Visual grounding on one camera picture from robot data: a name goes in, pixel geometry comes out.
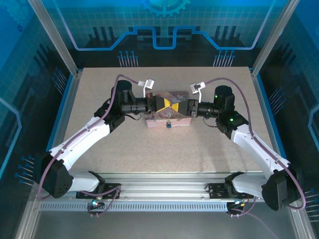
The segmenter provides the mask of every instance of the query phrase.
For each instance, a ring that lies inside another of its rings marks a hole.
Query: grey floor
[[[288,209],[271,211],[257,203],[251,211],[280,239],[297,238]],[[34,239],[272,239],[259,221],[226,213],[112,212],[91,218],[81,212],[42,212]]]

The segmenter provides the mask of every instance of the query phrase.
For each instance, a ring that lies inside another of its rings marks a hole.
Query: gear graphic
[[[27,0],[0,0],[0,6],[2,5],[19,25],[27,19],[29,13]]]
[[[144,10],[149,10],[150,14],[155,13],[156,17],[172,17],[174,13],[179,14],[181,10],[186,9],[188,3],[190,0],[141,0]]]

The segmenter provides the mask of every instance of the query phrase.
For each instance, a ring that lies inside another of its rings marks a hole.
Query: white table surface
[[[194,82],[217,77],[234,80],[243,90],[251,110],[254,131],[271,145],[266,124],[247,67],[153,67],[85,68],[79,83],[65,139],[78,131],[111,95],[118,74],[136,81],[155,80],[152,92],[190,91]],[[202,101],[213,102],[215,87],[226,81],[209,84],[202,90]],[[232,86],[235,110],[247,118],[239,91]],[[142,87],[133,85],[136,97]],[[98,141],[74,164],[72,171],[95,172],[232,172],[260,171],[254,160],[216,128],[204,125],[202,118],[192,119],[191,126],[147,128],[144,119],[127,118],[114,132]]]

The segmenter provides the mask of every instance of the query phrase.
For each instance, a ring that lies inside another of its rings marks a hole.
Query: blue printed backdrop
[[[216,55],[227,56],[225,50],[228,57],[236,51],[234,66],[252,66],[285,3],[44,1],[78,67],[120,66],[117,57],[125,50],[139,55],[140,66],[212,66]],[[161,59],[160,63],[149,56]]]
[[[317,0],[299,2],[260,72],[286,155],[304,171],[305,191],[319,190],[318,11]]]
[[[0,238],[15,238],[32,184],[21,157],[45,152],[60,74],[69,76],[27,0],[0,0]]]

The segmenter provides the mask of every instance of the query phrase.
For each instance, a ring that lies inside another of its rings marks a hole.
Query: yellow object
[[[157,112],[160,112],[160,111],[166,109],[167,107],[170,107],[170,102],[169,102],[169,100],[164,98],[164,107],[159,109]]]
[[[173,104],[171,108],[175,110],[176,112],[178,112],[178,103]]]
[[[167,100],[167,99],[164,98],[164,104],[165,104],[165,108],[169,107],[169,106],[170,106],[169,100]]]

